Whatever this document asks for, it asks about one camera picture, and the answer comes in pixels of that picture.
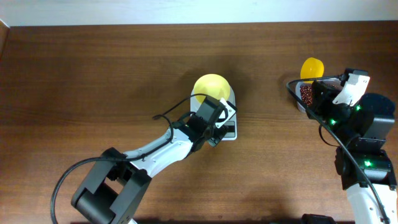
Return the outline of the yellow plastic measuring scoop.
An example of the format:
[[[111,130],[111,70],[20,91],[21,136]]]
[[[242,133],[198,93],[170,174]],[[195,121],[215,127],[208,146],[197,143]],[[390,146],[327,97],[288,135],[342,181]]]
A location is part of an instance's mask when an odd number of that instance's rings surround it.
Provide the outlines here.
[[[320,78],[324,74],[324,64],[317,58],[310,57],[304,61],[301,71],[300,78]]]

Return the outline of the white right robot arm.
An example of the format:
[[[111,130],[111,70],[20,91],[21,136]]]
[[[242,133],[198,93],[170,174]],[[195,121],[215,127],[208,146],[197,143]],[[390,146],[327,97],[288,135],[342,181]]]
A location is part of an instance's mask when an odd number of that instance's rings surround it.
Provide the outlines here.
[[[377,93],[364,94],[353,106],[334,104],[340,89],[312,83],[311,110],[343,143],[336,149],[341,176],[356,223],[397,223],[397,181],[382,148],[394,125],[395,104]]]

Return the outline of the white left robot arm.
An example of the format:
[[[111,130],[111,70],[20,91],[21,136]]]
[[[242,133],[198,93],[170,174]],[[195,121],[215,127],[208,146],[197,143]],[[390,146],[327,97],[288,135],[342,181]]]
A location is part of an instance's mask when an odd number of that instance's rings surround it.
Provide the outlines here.
[[[227,134],[235,104],[206,95],[196,111],[170,123],[165,134],[133,151],[109,148],[95,162],[71,205],[90,223],[134,223],[133,216],[152,178],[201,149],[215,147]]]

